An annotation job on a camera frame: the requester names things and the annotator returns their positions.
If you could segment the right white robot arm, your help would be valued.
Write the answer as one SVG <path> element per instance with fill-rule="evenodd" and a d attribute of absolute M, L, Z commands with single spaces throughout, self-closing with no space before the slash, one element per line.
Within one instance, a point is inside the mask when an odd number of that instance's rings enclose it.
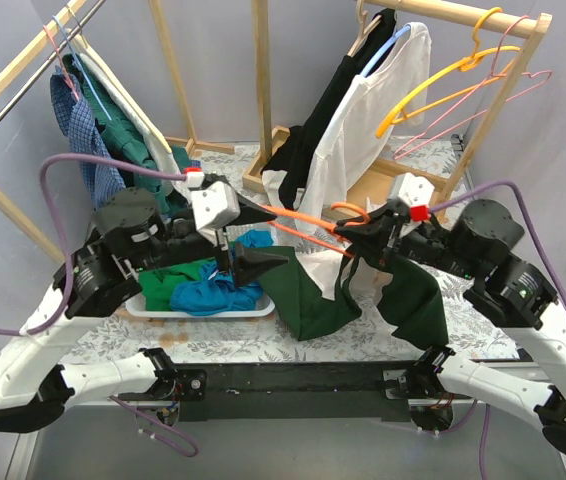
<path fill-rule="evenodd" d="M 511 377 L 429 340 L 401 389 L 432 398 L 474 397 L 526 421 L 566 455 L 566 311 L 543 273 L 513 254 L 523 227 L 489 199 L 468 203 L 449 230 L 422 223 L 403 235 L 409 216 L 407 205 L 394 199 L 367 220 L 338 221 L 335 232 L 378 269 L 412 260 L 471 281 L 464 299 L 521 345 L 549 381 Z"/>

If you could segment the yellow hanger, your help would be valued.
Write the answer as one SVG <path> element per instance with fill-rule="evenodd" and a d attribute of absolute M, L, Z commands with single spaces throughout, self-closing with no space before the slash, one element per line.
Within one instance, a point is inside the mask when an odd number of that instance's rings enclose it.
<path fill-rule="evenodd" d="M 428 89 L 439 80 L 455 72 L 469 72 L 476 68 L 485 57 L 495 55 L 497 53 L 496 47 L 481 50 L 479 30 L 481 29 L 483 24 L 493 15 L 502 12 L 503 10 L 501 7 L 492 7 L 479 17 L 472 29 L 473 49 L 471 51 L 471 54 L 457 60 L 456 62 L 431 75 L 429 78 L 414 87 L 405 97 L 403 97 L 396 105 L 394 105 L 378 125 L 375 131 L 377 139 L 380 139 L 389 130 L 390 127 L 405 123 L 408 120 L 415 119 L 416 117 L 419 117 L 421 114 L 431 109 L 434 109 L 453 99 L 456 99 L 461 95 L 467 94 L 471 90 L 471 87 L 466 87 L 416 109 L 410 111 L 407 110 L 409 104 L 411 104 L 414 100 L 418 100 L 422 95 L 426 94 Z"/>

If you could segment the white plastic basket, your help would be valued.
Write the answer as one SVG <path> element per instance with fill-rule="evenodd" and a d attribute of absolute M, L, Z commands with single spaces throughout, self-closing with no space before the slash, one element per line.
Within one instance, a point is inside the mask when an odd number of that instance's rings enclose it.
<path fill-rule="evenodd" d="M 141 292 L 125 302 L 135 317 L 254 317 L 272 307 L 258 282 L 238 287 L 213 258 L 142 271 L 138 282 Z"/>

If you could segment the orange hanger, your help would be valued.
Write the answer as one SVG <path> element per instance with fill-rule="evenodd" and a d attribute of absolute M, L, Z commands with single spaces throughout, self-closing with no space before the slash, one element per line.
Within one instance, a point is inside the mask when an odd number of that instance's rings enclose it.
<path fill-rule="evenodd" d="M 274 214 L 277 217 L 287 217 L 287 218 L 291 218 L 291 219 L 294 219 L 294 220 L 300 220 L 304 223 L 308 223 L 308 224 L 311 224 L 311 225 L 314 225 L 314 226 L 318 226 L 321 229 L 325 230 L 328 234 L 330 234 L 331 236 L 336 238 L 339 242 L 344 241 L 344 239 L 335 232 L 335 229 L 338 227 L 338 225 L 336 223 L 330 223 L 330 222 L 322 220 L 320 218 L 313 217 L 311 215 L 304 214 L 304 213 L 299 213 L 297 211 L 289 210 L 289 209 L 286 209 L 286 208 L 283 208 L 283 207 L 274 207 L 274 206 L 262 205 L 262 208 L 264 208 L 266 211 Z M 357 216 L 361 218 L 360 221 L 353 221 L 353 220 L 347 221 L 346 222 L 347 225 L 359 226 L 359 225 L 368 224 L 371 221 L 370 215 L 363 208 L 356 206 L 354 204 L 351 204 L 351 203 L 335 202 L 335 203 L 331 204 L 330 209 L 331 210 L 337 210 L 337 209 L 349 210 L 353 213 L 356 213 Z M 297 236 L 299 238 L 308 240 L 312 243 L 315 243 L 315 244 L 322 246 L 324 248 L 327 248 L 329 250 L 335 251 L 342 256 L 345 256 L 345 257 L 348 257 L 348 258 L 353 257 L 353 255 L 351 253 L 348 253 L 346 250 L 339 248 L 337 246 L 331 245 L 331 244 L 329 244 L 325 241 L 319 240 L 318 238 L 316 238 L 312 235 L 302 233 L 302 232 L 300 232 L 296 229 L 284 226 L 284 225 L 279 224 L 275 221 L 269 221 L 269 224 L 271 226 L 275 227 L 276 229 L 282 230 L 284 232 L 287 232 L 287 233 L 290 233 L 290 234 Z"/>

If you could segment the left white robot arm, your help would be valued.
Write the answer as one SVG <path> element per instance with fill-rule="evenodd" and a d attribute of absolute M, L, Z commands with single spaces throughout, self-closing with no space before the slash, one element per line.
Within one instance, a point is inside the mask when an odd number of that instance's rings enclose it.
<path fill-rule="evenodd" d="M 111 396 L 203 398 L 206 373 L 177 366 L 160 348 L 93 365 L 62 363 L 81 337 L 140 292 L 141 271 L 214 258 L 242 286 L 285 263 L 228 239 L 229 227 L 269 222 L 271 211 L 221 181 L 194 190 L 191 200 L 189 209 L 164 220 L 149 192 L 127 188 L 95 213 L 87 242 L 0 351 L 0 432 L 34 432 L 75 405 Z"/>

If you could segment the white t shirt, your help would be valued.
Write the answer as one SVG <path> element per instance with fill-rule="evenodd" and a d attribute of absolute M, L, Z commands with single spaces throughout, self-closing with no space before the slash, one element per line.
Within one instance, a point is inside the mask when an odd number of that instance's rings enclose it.
<path fill-rule="evenodd" d="M 317 145 L 297 211 L 318 217 L 348 190 L 377 159 L 392 130 L 375 131 L 387 113 L 429 77 L 432 40 L 422 22 L 409 22 L 400 37 L 365 78 L 357 74 Z"/>

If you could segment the teal blue t shirt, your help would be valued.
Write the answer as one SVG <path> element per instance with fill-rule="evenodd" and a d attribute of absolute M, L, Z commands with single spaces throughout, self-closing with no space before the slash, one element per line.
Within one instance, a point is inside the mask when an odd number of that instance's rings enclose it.
<path fill-rule="evenodd" d="M 237 287 L 229 273 L 217 268 L 211 258 L 203 259 L 201 279 L 178 285 L 170 299 L 170 310 L 192 316 L 209 316 L 225 312 L 253 311 L 264 291 L 258 282 Z"/>

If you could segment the dark green t shirt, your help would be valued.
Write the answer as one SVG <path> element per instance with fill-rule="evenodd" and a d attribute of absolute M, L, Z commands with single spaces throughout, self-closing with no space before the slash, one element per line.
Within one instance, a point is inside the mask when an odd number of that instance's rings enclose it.
<path fill-rule="evenodd" d="M 299 254 L 289 246 L 259 251 L 287 259 L 259 283 L 298 341 L 333 334 L 359 319 L 363 310 L 357 299 L 367 297 L 394 327 L 394 337 L 420 350 L 449 342 L 440 287 L 408 259 L 393 255 L 386 269 L 377 270 L 359 256 L 350 259 L 335 251 Z"/>

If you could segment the light blue hanger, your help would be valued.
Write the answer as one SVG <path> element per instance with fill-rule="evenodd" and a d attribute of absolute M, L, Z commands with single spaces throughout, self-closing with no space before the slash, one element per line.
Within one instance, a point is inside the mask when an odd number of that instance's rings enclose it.
<path fill-rule="evenodd" d="M 411 31 L 411 26 L 409 24 L 404 25 L 401 29 L 395 32 L 371 57 L 368 63 L 363 67 L 360 76 L 363 78 L 367 77 L 375 68 L 375 66 L 382 60 L 386 53 L 394 46 L 396 41 L 406 35 Z"/>

